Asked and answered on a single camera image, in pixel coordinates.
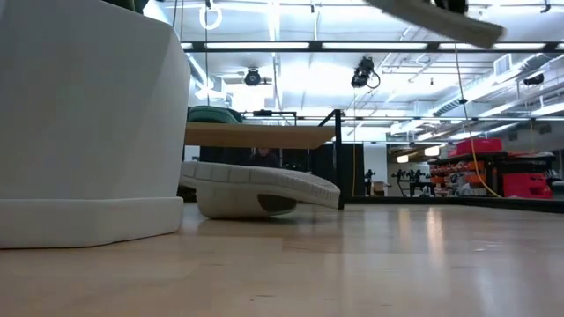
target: white planter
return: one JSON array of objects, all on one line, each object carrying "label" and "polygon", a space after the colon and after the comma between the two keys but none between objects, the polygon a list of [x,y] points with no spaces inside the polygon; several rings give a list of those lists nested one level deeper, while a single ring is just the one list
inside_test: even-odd
[{"label": "white planter", "polygon": [[101,1],[4,1],[0,247],[176,231],[189,66],[173,29]]}]

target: ceiling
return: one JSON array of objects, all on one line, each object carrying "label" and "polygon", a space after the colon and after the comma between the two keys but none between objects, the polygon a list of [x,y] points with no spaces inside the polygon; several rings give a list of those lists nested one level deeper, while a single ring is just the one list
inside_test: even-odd
[{"label": "ceiling", "polygon": [[[504,41],[562,41],[564,0],[550,3],[552,9],[540,13],[545,8],[542,0],[469,0],[469,16],[504,26],[507,29]],[[174,21],[182,41],[449,41],[360,0],[216,0],[212,6],[220,8],[222,19],[211,30],[205,30],[200,21],[204,1],[166,0],[159,6],[168,21]],[[208,25],[211,25],[217,14],[215,11],[207,14]],[[442,100],[459,91],[454,54],[277,53],[273,57],[272,53],[237,52],[191,55],[209,77],[223,78],[226,84],[221,89],[234,94],[232,107],[240,111],[263,108],[268,99],[276,99],[277,92],[279,109],[297,111],[300,115],[325,116],[335,108],[347,110],[346,115],[431,115]],[[365,55],[374,59],[382,81],[371,93],[368,88],[351,87],[354,68]],[[499,53],[460,54],[462,85],[470,85],[490,74],[494,70],[494,61],[502,56]],[[528,56],[514,55],[513,62]],[[479,92],[469,104],[478,110],[469,115],[480,115],[549,85],[559,84],[560,75],[563,75],[560,64],[553,63],[549,68],[543,66],[545,83],[541,86],[520,85],[517,88],[518,83],[509,80],[492,91]],[[274,85],[260,88],[243,85],[242,77],[248,68],[258,68],[261,76],[268,78],[275,77],[276,70],[276,89]],[[207,98],[192,98],[190,103],[191,106],[206,104]],[[530,112],[541,107],[536,103],[538,100],[528,101],[525,110]],[[460,111],[455,108],[442,115],[463,115]],[[523,105],[517,105],[497,115],[522,113]],[[366,139],[374,141],[381,138],[382,132],[390,132],[388,128],[394,123],[405,124],[371,122],[353,134],[357,139],[359,133],[366,134]],[[358,123],[347,125],[353,131]],[[452,126],[445,122],[440,126],[423,122],[406,128],[423,134],[447,129],[449,125]],[[379,130],[376,133],[370,128]]]}]

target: green cushion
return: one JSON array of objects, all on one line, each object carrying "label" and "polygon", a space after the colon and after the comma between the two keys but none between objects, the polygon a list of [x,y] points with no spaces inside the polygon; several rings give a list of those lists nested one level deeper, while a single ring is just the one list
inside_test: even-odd
[{"label": "green cushion", "polygon": [[212,122],[212,123],[242,123],[241,114],[234,110],[211,107],[211,106],[196,106],[192,107],[188,112],[188,122]]}]

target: wooden floor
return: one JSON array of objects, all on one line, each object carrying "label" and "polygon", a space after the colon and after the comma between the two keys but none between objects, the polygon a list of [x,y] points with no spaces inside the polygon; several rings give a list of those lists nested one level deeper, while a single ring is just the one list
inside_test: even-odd
[{"label": "wooden floor", "polygon": [[0,316],[544,317],[564,311],[564,217],[313,206],[68,250],[0,251]]}]

